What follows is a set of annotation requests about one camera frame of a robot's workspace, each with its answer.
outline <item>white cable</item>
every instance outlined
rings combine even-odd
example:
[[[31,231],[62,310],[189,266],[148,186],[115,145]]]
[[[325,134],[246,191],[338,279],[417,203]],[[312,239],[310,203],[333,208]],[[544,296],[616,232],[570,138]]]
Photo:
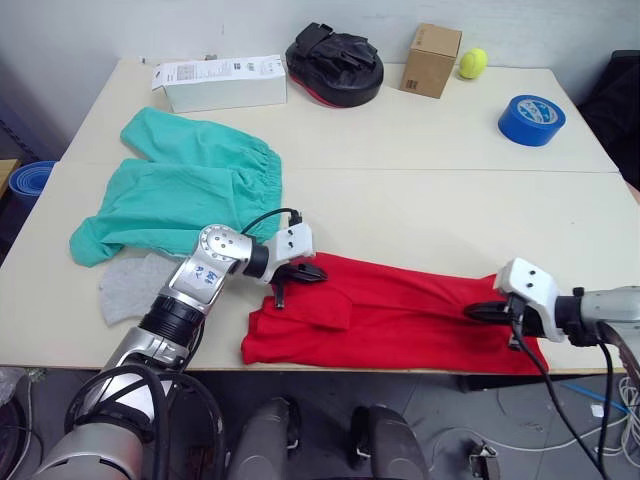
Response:
[[[629,379],[629,377],[624,377],[620,380],[620,383],[618,384],[618,391],[620,392],[620,397],[622,398],[622,402],[629,409],[630,414],[625,415],[624,417],[614,422],[611,422],[607,425],[607,428],[609,428],[609,427],[615,427],[616,425],[619,425],[622,422],[625,422],[625,421],[627,422],[624,430],[622,431],[622,437],[620,439],[620,447],[616,447],[616,448],[606,447],[605,448],[606,453],[604,455],[608,457],[613,457],[616,455],[620,455],[620,453],[622,453],[624,454],[627,461],[631,465],[633,465],[636,468],[640,468],[640,464],[636,463],[631,458],[631,454],[627,450],[627,445],[630,439],[633,439],[636,445],[640,447],[640,416],[638,414],[640,412],[640,408],[638,407],[638,403],[640,402],[640,392],[638,392],[638,390],[631,385],[631,380]],[[588,432],[585,432],[582,435],[580,435],[580,438],[588,437],[590,435],[593,435],[596,432],[599,432],[600,430],[601,430],[601,427],[594,428],[593,430],[589,430]],[[577,440],[573,438],[567,442],[561,443],[559,445],[553,445],[550,447],[542,447],[542,448],[516,447],[513,445],[508,445],[506,443],[498,442],[496,440],[492,440],[487,436],[483,435],[482,433],[477,432],[476,430],[473,430],[472,428],[468,428],[468,427],[446,428],[440,431],[439,433],[437,433],[435,436],[433,436],[429,440],[429,442],[431,442],[436,438],[438,439],[435,445],[433,446],[433,451],[431,454],[431,467],[429,467],[430,472],[435,469],[436,454],[437,454],[438,447],[442,442],[442,438],[447,433],[453,432],[453,431],[468,432],[490,444],[497,445],[502,448],[507,448],[509,450],[516,450],[518,452],[528,452],[528,453],[541,453],[541,452],[548,452],[552,450],[560,450],[562,448],[566,448],[570,445],[573,445],[574,443],[577,442]]]
[[[22,466],[22,462],[24,462],[27,453],[29,453],[29,447],[31,446],[31,429],[33,428],[33,398],[31,397],[31,386],[33,383],[28,375],[27,381],[29,382],[29,385],[27,385],[27,441],[24,444],[24,449],[22,450],[22,455],[20,455],[18,463],[13,467],[13,470],[11,470],[11,473],[9,473],[6,480],[11,480],[18,469]]]

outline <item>yellow ball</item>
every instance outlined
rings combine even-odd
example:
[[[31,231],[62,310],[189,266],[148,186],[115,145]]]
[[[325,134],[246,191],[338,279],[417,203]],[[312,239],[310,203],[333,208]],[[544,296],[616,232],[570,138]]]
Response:
[[[481,48],[472,48],[465,53],[460,60],[460,76],[464,78],[477,78],[489,63],[487,52]]]

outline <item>white table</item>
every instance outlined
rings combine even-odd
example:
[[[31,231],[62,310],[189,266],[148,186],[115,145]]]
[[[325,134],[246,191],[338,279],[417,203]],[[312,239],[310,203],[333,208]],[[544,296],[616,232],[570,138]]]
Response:
[[[388,67],[387,82],[400,71]],[[122,127],[142,106],[162,106],[162,95],[148,91],[148,73],[118,65],[0,269],[0,364],[98,368],[135,324],[106,327],[97,284],[108,262],[75,265],[68,240],[99,208],[120,161],[133,156],[118,140]],[[567,113],[548,146],[515,145],[495,127],[508,98],[522,91]],[[498,99],[490,102],[489,93]],[[350,110],[317,105],[290,85],[287,105],[187,116],[258,135],[282,156],[283,204],[304,212],[321,251],[463,276],[495,273],[522,256],[566,292],[640,283],[637,205],[547,70],[490,68],[478,83],[452,78],[441,100],[385,86]],[[442,117],[459,117],[463,128]],[[338,138],[351,122],[345,118],[365,127]],[[413,123],[403,129],[405,119]],[[315,368],[242,365],[247,314],[265,293],[250,279],[229,282],[193,368]],[[541,346],[555,373],[603,367],[599,350]]]

